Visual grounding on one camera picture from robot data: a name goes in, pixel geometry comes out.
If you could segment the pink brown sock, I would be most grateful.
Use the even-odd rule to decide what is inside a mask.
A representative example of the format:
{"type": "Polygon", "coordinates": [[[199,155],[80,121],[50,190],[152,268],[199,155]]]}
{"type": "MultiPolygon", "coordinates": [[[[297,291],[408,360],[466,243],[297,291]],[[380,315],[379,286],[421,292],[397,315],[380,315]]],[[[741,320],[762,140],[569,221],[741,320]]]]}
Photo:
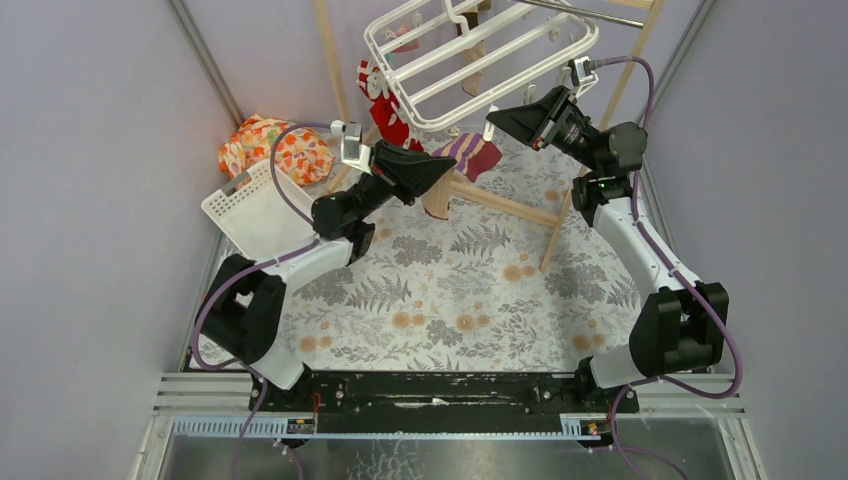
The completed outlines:
{"type": "Polygon", "coordinates": [[[433,157],[452,157],[456,164],[422,197],[426,213],[436,219],[449,217],[450,187],[461,177],[465,183],[475,183],[478,177],[492,170],[501,160],[502,152],[480,133],[463,133],[447,144],[429,152],[433,157]]]}

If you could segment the red santa sock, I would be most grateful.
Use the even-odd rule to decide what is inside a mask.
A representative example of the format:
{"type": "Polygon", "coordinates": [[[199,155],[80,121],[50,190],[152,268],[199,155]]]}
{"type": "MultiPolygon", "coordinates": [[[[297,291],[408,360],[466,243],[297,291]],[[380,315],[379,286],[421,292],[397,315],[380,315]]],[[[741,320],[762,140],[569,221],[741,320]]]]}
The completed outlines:
{"type": "Polygon", "coordinates": [[[357,74],[357,85],[372,103],[369,112],[382,138],[398,147],[423,152],[422,144],[408,125],[407,116],[379,66],[374,61],[362,60],[357,74]]]}

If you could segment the white clip sock hanger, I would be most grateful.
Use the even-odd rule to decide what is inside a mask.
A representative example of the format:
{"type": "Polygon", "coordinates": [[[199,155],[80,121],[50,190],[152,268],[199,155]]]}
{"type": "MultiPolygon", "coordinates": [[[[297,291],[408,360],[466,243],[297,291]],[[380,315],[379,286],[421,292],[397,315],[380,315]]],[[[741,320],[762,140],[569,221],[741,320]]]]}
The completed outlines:
{"type": "Polygon", "coordinates": [[[473,47],[478,41],[487,40],[489,37],[507,29],[517,20],[523,19],[533,14],[534,11],[541,9],[540,7],[517,2],[516,5],[508,7],[503,12],[483,21],[478,27],[469,30],[462,13],[471,10],[478,4],[478,1],[463,1],[459,4],[443,1],[441,3],[442,12],[413,27],[409,32],[409,37],[419,39],[447,23],[452,23],[460,28],[459,36],[422,53],[416,59],[398,67],[391,65],[387,59],[387,55],[401,43],[401,40],[398,39],[389,43],[380,34],[393,22],[401,19],[401,17],[416,13],[426,3],[424,1],[408,1],[378,17],[366,27],[363,34],[365,44],[372,58],[382,70],[390,89],[399,101],[400,108],[405,112],[409,125],[414,129],[422,132],[445,130],[469,115],[495,104],[511,92],[529,85],[531,81],[538,77],[565,66],[572,59],[583,56],[597,43],[600,36],[599,26],[595,20],[554,11],[555,14],[541,24],[530,28],[493,50],[488,49],[486,54],[473,64],[447,73],[415,92],[408,92],[404,86],[406,81],[437,67],[453,57],[463,54],[465,50],[473,47]],[[567,25],[576,26],[580,35],[559,51],[539,60],[533,65],[516,70],[515,73],[505,80],[480,91],[477,96],[451,107],[438,116],[427,117],[420,112],[420,104],[462,83],[462,80],[470,74],[478,70],[483,72],[485,69],[525,49],[542,37],[553,40],[558,32],[567,25]]]}

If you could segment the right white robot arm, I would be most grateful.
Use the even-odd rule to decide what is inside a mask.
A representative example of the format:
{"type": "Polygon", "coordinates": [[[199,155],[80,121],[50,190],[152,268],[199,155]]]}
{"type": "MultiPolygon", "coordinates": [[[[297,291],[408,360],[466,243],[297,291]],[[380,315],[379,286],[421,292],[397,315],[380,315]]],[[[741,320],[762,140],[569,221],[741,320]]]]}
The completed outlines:
{"type": "Polygon", "coordinates": [[[573,208],[612,247],[639,292],[642,307],[627,343],[581,361],[577,405],[597,412],[612,400],[613,387],[717,364],[729,295],[688,269],[639,213],[633,182],[646,130],[634,122],[594,127],[564,86],[534,103],[492,110],[486,120],[527,147],[555,147],[587,167],[573,181],[573,208]]]}

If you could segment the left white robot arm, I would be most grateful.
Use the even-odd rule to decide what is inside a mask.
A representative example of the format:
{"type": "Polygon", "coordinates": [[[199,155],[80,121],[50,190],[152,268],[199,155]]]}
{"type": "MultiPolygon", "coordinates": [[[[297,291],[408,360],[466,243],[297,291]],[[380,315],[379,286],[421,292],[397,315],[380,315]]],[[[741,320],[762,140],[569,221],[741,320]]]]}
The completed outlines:
{"type": "Polygon", "coordinates": [[[266,260],[234,254],[224,260],[196,316],[191,348],[213,341],[255,377],[272,384],[272,398],[288,411],[309,401],[307,367],[279,334],[291,297],[308,283],[358,261],[369,250],[375,225],[367,217],[396,198],[405,205],[431,190],[456,165],[380,140],[369,148],[365,171],[348,189],[312,202],[299,218],[293,246],[266,260]]]}

